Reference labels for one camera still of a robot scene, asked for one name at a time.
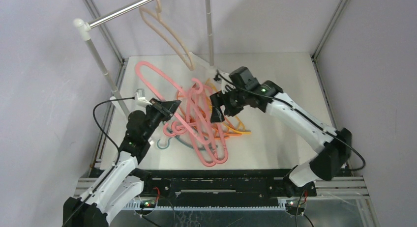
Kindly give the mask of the beige plastic hanger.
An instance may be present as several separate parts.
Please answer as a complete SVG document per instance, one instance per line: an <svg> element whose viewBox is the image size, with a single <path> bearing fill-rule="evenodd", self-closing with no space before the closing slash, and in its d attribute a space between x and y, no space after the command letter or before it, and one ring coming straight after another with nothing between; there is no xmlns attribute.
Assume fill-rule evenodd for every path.
<svg viewBox="0 0 417 227"><path fill-rule="evenodd" d="M162 4L160 0L154 0L156 2L156 7L154 11L149 10L148 8L141 6L139 8L139 14L144 21L144 23L153 30L160 38L162 38L171 49L178 55L182 60L185 66L190 70L195 70L194 61L189 53L189 50L180 36L162 19ZM151 22L147 16L152 17L164 30L159 29L157 26Z"/></svg>

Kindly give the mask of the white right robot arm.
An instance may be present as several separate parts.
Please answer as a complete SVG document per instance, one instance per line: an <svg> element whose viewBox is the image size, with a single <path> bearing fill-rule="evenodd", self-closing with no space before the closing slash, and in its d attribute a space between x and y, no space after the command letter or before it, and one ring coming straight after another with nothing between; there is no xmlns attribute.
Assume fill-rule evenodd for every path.
<svg viewBox="0 0 417 227"><path fill-rule="evenodd" d="M215 80L226 82L225 90L210 96L212 123L235 116L246 106L281 120L293 129L316 152L316 157L293 167L284 177L287 194L296 196L310 182L332 180L352 154L352 134L346 128L337 130L301 108L276 83L259 83L247 67L240 67L224 76L216 71Z"/></svg>

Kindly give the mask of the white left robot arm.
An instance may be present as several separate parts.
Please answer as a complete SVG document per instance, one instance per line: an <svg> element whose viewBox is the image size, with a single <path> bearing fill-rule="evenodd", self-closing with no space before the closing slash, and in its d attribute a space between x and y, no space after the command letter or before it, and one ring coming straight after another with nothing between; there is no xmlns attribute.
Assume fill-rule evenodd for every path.
<svg viewBox="0 0 417 227"><path fill-rule="evenodd" d="M63 205L64 227L108 227L116 215L136 196L153 192L151 173L137 166L144 159L150 139L161 122L169 121L180 100L152 98L145 110L127 117L126 132L117 148L116 159L78 198L69 197Z"/></svg>

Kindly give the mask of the orange plastic hanger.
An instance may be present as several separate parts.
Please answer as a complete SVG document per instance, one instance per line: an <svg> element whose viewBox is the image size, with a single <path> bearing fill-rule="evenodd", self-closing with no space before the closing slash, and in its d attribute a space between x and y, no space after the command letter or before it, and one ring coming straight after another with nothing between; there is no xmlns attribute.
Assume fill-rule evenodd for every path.
<svg viewBox="0 0 417 227"><path fill-rule="evenodd" d="M215 137L214 137L214 132L215 132L215 130L213 130L213 128L212 128L212 126L214 125L214 124L211 124L211 130L209 131L209 130L207 130L206 128L205 128L205 126L203 125L204 123L208 123L208 120L209 120L209 116L210 116L210 111L208 111L208 115L204 115L201 111L200 111L200 109L205 109L204 108L204 106L206 106L206 100L205 100L205 93L204 93L204 91L203 91L203 93L200 93L200 94L193 94L193 96L191 96L191 99L192 99L192 102L193 103L195 103L196 105L197 105L197 107L198 107L198 109L199 109L199 111L200 111L200 114L203 116L203 120L200 120L200 118L197 116L197 113L195 113L195 112L193 112L192 111L192 107L188 104L188 101L187 101L187 98L186 98L186 96L184 95L184 94L182 94L180 91L177 91L176 92L176 99L180 99L181 101L183 101L186 105L185 105L185 107L180 107L180 112L179 112L179 114L182 116L182 118L185 120L185 121L187 121L187 122L189 122L189 125L190 125L190 127L191 128L193 128L193 129L197 129L197 125L196 125L196 122L198 122L199 123L199 125L201 125L201 130L202 130L202 134L203 134L203 136L205 137L205 138L209 138L210 136L213 136L213 138L215 139ZM228 119L234 124L234 125L236 125L238 122L235 120L235 121L233 121L232 120L232 117L228 117ZM220 137L220 139L219 140L221 140L221 138L223 137L224 139L225 139L225 136L224 136L224 134L223 134L223 130L222 130L222 128L221 128L221 125L220 126L218 126L218 129L219 129L219 132L220 132L220 135L219 135L219 137Z"/></svg>

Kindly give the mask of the yellow plastic hanger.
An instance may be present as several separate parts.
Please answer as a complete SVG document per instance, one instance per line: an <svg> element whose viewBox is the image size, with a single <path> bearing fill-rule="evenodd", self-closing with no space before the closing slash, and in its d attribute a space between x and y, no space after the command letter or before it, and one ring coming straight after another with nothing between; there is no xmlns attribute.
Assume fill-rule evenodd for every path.
<svg viewBox="0 0 417 227"><path fill-rule="evenodd" d="M217 92L217 88L210 79L207 79L206 82L204 83L204 85L205 85L204 93L205 93L206 106L204 106L204 108L205 108L204 110L200 109L200 111L204 115L208 115L208 111L210 111L210 115L211 115L211 113L212 113L212 103L211 103L211 100L209 98L209 93L210 92ZM215 137L216 140L220 139L220 137L219 137L220 132L219 132L219 129L218 129L218 126L220 126L220 125L221 125L221 128L223 130L223 134L225 136L225 139L227 139L229 137L237 137L237 136L241 136L241 135L251 134L251 131L246 130L244 123L237 116L233 116L232 120L233 121L236 120L238 123L236 125L234 125L226 117L225 120L222 123L217 123L217 124L214 124L212 126L213 130L215 130L214 137Z"/></svg>

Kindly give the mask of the metal clothes rack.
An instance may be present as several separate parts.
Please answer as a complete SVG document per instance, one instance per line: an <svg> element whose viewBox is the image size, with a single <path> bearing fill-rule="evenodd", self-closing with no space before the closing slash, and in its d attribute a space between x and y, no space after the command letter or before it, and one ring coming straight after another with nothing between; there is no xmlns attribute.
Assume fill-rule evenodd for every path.
<svg viewBox="0 0 417 227"><path fill-rule="evenodd" d="M87 12L84 21L90 25L93 43L103 41L96 49L107 67L118 71L131 56L173 55L174 50L157 35L140 14L140 7L154 10L154 0L79 0ZM161 0L162 19L180 35L188 50L205 61L214 54L214 31L211 12L213 0Z"/></svg>

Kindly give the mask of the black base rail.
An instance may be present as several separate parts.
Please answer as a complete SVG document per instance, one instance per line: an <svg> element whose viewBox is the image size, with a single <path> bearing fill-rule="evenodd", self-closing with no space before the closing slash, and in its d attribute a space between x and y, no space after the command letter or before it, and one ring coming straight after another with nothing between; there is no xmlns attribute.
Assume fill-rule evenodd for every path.
<svg viewBox="0 0 417 227"><path fill-rule="evenodd" d="M303 193L316 197L313 182L291 188L288 169L270 170L150 170L145 193L160 194L161 205L176 208L279 208L280 199Z"/></svg>

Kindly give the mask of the aluminium frame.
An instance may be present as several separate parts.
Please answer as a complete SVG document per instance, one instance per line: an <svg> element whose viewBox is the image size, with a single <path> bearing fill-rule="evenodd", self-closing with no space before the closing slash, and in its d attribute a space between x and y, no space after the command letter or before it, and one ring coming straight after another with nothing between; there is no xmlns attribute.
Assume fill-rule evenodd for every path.
<svg viewBox="0 0 417 227"><path fill-rule="evenodd" d="M98 10L94 0L82 0L84 2L84 5L86 6L87 10L89 11L90 15L95 18L95 19L106 19L106 21L112 20L113 19L113 12L111 12L110 14L106 14L106 15L101 15L100 11ZM313 64L313 67L315 69L316 72L316 76L319 82L319 85L321 87L322 90L322 94L323 94L323 98L326 102L327 105L327 110L328 110L328 114L330 116L330 120L332 122L333 126L337 126L337 120L335 119L335 112L332 108L330 99L329 99L329 95L328 95L328 90L326 89L326 85L323 81L323 77L321 76L321 72L320 69L318 67L318 59L320 56L320 53L322 52L324 46L326 45L327 41L329 40L331 34L333 33L333 30L336 26L336 24L338 23L339 19L341 18L341 15L343 14L344 10L346 9L348 3L350 0L340 0L336 10L334 11L329 23L327 24L327 27L324 31L324 33L322 34L317 47L315 48L313 54L310 55L311 58L311 62ZM213 37L212 37L212 20L211 20L211 14L209 13L211 11L211 0L205 0L206 2L206 21L207 21L207 35L208 35L208 45L209 45L209 65L210 66L214 66L214 41L213 41ZM106 26L106 24L103 23L99 23L96 26L101 35L103 36L104 40L106 41L106 43L108 44L108 47L110 50L113 51L113 54L115 55L117 61L119 62L119 70L117 73L117 77L115 80L113 80L111 77L109 77L110 82L115 84L116 90L119 90L119 87L121 86L121 83L123 81L123 77L125 75L125 70L126 70L126 66L127 66L127 62L128 59L123 58L122 54L113 38L113 36L111 35L108 27ZM365 199L363 198L362 200L360 200L358 202L359 207L361 207L361 217L362 217L362 223L364 224L365 227L378 227L379 221L378 218L376 217L376 214L374 212L374 207L372 204L372 201L370 198Z"/></svg>

